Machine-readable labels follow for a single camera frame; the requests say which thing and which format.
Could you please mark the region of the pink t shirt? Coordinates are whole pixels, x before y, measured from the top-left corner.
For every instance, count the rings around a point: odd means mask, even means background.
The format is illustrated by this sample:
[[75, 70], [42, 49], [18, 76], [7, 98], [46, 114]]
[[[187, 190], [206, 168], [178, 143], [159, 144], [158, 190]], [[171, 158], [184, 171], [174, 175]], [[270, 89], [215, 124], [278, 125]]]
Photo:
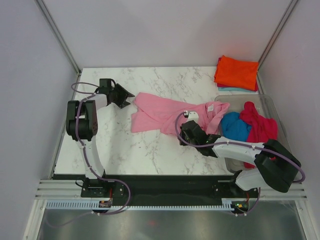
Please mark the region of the pink t shirt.
[[131, 132], [160, 130], [165, 135], [176, 135], [175, 121], [184, 111], [198, 114], [197, 123], [206, 134], [217, 134], [220, 121], [230, 107], [227, 102], [191, 104], [144, 92], [140, 92], [133, 102], [137, 112], [131, 115]]

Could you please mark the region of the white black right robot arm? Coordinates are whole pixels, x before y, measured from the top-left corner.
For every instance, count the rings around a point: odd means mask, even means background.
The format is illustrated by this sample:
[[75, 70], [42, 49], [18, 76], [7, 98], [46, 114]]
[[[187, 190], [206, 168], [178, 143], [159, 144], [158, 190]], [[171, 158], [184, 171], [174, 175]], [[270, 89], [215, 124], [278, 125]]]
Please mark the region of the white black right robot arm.
[[300, 184], [306, 178], [298, 159], [277, 140], [250, 143], [206, 134], [194, 120], [176, 124], [175, 130], [182, 146], [191, 146], [206, 157], [234, 159], [254, 166], [234, 175], [229, 191], [235, 197], [264, 186], [286, 193], [292, 184]]

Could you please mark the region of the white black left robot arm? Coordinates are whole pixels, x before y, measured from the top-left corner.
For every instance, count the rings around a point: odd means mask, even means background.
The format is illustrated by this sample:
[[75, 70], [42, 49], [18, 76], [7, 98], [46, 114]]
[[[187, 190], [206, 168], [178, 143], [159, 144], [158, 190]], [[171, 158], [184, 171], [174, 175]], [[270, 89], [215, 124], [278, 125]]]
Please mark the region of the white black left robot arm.
[[71, 89], [79, 94], [87, 95], [81, 100], [71, 100], [67, 103], [65, 120], [66, 133], [77, 143], [85, 167], [85, 179], [81, 186], [83, 198], [112, 198], [113, 188], [117, 184], [114, 179], [106, 179], [96, 142], [98, 133], [98, 110], [115, 104], [123, 109], [130, 105], [128, 98], [135, 95], [127, 91], [111, 78], [103, 78], [94, 92], [85, 92]]

